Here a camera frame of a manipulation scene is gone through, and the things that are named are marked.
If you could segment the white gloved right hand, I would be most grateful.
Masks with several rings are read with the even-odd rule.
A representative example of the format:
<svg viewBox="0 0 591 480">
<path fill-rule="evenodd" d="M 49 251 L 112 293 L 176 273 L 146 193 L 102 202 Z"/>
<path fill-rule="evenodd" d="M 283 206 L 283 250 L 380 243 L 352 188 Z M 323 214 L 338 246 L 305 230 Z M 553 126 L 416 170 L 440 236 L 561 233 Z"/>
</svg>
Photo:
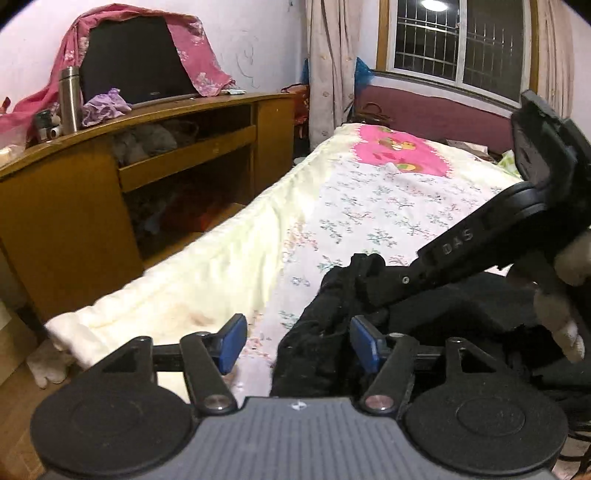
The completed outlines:
<svg viewBox="0 0 591 480">
<path fill-rule="evenodd" d="M 590 230 L 579 235 L 558 253 L 553 261 L 558 279 L 569 287 L 581 287 L 590 279 Z M 520 287 L 532 288 L 534 312 L 538 321 L 551 333 L 553 340 L 571 363 L 585 358 L 585 327 L 580 310 L 572 304 L 566 289 L 545 291 L 538 281 L 523 268 L 514 264 L 508 270 L 507 280 Z"/>
</svg>

